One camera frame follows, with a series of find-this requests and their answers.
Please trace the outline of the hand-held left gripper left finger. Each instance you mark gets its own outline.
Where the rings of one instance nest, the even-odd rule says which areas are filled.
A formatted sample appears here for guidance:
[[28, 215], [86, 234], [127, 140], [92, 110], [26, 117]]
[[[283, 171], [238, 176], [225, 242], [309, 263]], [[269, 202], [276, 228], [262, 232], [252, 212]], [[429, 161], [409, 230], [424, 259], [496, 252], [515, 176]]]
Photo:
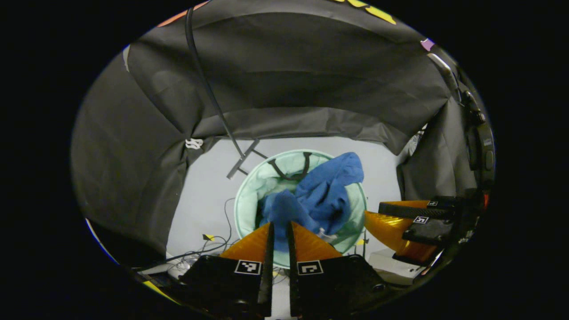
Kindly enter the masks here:
[[213, 317], [272, 313], [273, 223], [266, 223], [218, 255], [204, 255], [179, 277], [189, 306]]

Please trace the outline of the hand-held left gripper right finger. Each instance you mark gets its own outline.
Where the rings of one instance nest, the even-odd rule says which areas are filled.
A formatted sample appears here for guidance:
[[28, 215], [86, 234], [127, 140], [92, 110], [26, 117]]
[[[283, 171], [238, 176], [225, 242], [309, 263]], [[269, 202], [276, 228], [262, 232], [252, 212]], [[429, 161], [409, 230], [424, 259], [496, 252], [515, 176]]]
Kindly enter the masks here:
[[294, 221], [287, 237], [292, 316], [358, 318], [392, 299], [390, 286], [361, 255], [342, 255]]

